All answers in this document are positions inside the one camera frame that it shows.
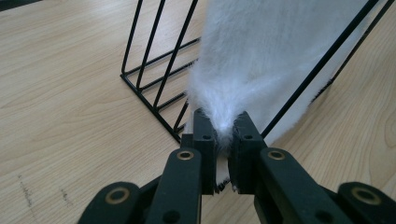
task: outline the white fur fabric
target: white fur fabric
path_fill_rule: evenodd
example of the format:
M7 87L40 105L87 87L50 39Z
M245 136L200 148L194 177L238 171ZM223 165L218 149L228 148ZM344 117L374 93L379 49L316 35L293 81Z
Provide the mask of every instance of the white fur fabric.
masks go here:
M291 97L366 0L209 0L199 60L189 74L191 112L202 108L221 157L247 111L259 132ZM352 34L265 138L271 145L303 115L362 35ZM185 133L192 132L192 116ZM219 159L218 183L228 176Z

